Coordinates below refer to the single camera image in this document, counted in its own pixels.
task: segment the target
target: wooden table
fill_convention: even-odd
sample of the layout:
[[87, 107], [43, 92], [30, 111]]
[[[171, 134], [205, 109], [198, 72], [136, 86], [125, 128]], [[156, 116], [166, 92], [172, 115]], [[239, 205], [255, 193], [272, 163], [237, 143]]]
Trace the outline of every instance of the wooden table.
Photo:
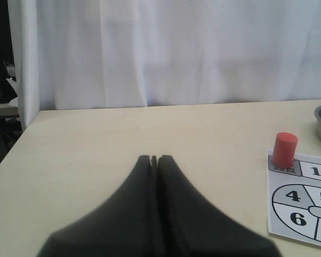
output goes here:
[[321, 156], [316, 101], [41, 111], [0, 165], [0, 257], [35, 256], [53, 231], [111, 195], [142, 154], [173, 155], [231, 218], [270, 237], [283, 256], [321, 248], [270, 236], [266, 153], [277, 132]]

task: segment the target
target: red cylinder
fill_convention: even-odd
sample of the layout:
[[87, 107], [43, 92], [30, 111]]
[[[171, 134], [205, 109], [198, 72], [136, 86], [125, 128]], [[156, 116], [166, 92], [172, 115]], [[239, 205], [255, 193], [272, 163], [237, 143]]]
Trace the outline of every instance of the red cylinder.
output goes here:
[[295, 150], [299, 139], [297, 136], [280, 132], [274, 143], [272, 163], [282, 169], [289, 169], [293, 165]]

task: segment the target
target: table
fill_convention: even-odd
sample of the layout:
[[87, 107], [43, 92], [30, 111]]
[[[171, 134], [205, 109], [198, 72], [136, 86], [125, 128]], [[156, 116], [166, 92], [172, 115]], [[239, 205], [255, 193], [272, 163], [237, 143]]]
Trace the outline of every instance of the table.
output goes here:
[[41, 111], [0, 165], [0, 256], [35, 256], [46, 238], [111, 195], [142, 154], [173, 155], [194, 186], [231, 218], [270, 237], [283, 256], [321, 248], [270, 236], [266, 149], [276, 133], [321, 156], [321, 100]]

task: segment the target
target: white curtain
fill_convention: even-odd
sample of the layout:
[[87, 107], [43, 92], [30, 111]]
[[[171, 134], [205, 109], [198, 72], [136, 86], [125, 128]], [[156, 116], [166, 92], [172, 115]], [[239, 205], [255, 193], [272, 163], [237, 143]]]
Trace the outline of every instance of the white curtain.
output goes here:
[[321, 98], [321, 0], [9, 0], [19, 108]]

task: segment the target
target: red block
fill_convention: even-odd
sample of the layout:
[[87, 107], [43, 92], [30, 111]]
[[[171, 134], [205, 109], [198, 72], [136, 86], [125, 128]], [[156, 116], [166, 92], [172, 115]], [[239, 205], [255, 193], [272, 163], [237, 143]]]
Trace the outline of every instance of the red block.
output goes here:
[[272, 163], [282, 169], [289, 169], [293, 165], [295, 150], [299, 139], [297, 136], [280, 132], [274, 143]]

